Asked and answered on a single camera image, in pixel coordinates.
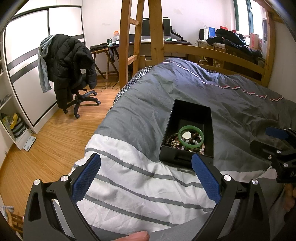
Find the wooden bed frame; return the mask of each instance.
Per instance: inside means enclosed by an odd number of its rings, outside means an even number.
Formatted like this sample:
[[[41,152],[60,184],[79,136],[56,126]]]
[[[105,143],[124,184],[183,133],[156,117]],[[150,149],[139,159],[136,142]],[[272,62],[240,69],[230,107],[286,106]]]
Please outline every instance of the wooden bed frame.
[[[260,5],[266,7],[264,0],[256,0]],[[251,71],[262,75],[261,80],[253,79],[231,70],[217,68],[209,65],[198,64],[202,68],[211,69],[223,74],[240,74],[262,86],[267,87],[272,71],[275,53],[275,21],[281,22],[281,19],[275,16],[271,10],[266,10],[268,26],[268,46],[267,56],[264,68],[239,58],[237,56],[203,47],[192,45],[170,44],[163,41],[163,17],[161,9],[161,0],[148,0],[149,18],[150,18],[150,35],[151,35],[151,60],[146,60],[145,56],[140,55],[142,21],[144,11],[144,0],[138,0],[136,19],[131,18],[132,0],[122,0],[121,20],[120,20],[120,44],[119,44],[119,85],[122,89],[128,81],[128,65],[133,63],[133,76],[136,72],[146,66],[154,66],[164,61],[164,53],[181,53],[197,56],[205,56],[247,68]],[[128,57],[129,46],[129,29],[130,24],[135,25],[135,40],[133,55]]]

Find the blue textured pad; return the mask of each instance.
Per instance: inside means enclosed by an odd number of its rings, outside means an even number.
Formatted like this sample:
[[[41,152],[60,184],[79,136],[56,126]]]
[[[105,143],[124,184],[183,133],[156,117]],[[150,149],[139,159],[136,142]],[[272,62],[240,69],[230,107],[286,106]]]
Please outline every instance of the blue textured pad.
[[[266,134],[271,137],[276,137],[282,140],[288,139],[289,135],[285,130],[274,128],[274,127],[267,127],[266,128]]]
[[[217,180],[197,154],[192,156],[191,164],[209,199],[218,203],[221,195],[220,185]]]
[[[84,198],[100,167],[101,157],[96,154],[72,186],[72,201],[74,203],[77,203]]]

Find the silver screw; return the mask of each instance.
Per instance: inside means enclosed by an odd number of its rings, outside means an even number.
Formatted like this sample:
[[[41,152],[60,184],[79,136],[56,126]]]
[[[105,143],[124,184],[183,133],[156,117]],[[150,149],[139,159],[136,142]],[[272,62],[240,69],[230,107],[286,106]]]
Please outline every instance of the silver screw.
[[[65,182],[65,181],[67,181],[68,179],[69,179],[69,177],[68,177],[67,175],[61,177],[61,181],[62,181],[62,182]]]
[[[256,179],[253,179],[253,180],[252,180],[252,183],[253,183],[254,185],[258,185],[258,184],[259,184],[258,180],[256,180]]]
[[[229,176],[229,175],[225,175],[225,176],[224,176],[224,180],[225,180],[225,181],[231,181],[231,179],[232,179],[232,178],[231,178],[231,176]]]
[[[38,185],[40,183],[40,180],[39,179],[36,179],[35,181],[34,181],[34,185]]]

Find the black box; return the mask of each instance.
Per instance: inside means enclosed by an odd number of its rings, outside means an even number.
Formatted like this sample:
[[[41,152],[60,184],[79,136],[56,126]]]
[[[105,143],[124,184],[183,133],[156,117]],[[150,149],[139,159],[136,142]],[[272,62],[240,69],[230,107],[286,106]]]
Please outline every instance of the black box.
[[[203,132],[205,136],[204,155],[211,158],[214,157],[214,134],[211,108],[175,99],[160,147],[160,161],[171,166],[192,168],[191,158],[194,153],[165,146],[168,137],[177,133],[183,126],[187,125],[196,126]]]

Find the chair base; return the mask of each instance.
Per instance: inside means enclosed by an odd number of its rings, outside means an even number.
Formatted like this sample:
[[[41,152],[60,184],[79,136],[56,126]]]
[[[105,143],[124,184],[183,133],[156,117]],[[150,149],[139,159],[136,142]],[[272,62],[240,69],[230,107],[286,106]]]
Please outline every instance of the chair base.
[[[76,119],[78,119],[80,117],[80,115],[77,113],[78,112],[78,108],[80,106],[80,104],[84,101],[92,101],[92,102],[96,102],[97,105],[100,105],[100,101],[97,98],[93,98],[93,97],[89,97],[91,94],[93,94],[94,96],[96,96],[98,93],[94,90],[89,91],[83,95],[79,94],[79,92],[76,92],[76,96],[75,96],[75,100],[73,100],[72,102],[70,102],[67,105],[66,109],[63,109],[64,113],[67,114],[68,113],[68,108],[72,105],[75,104],[74,107],[74,116],[76,117]]]

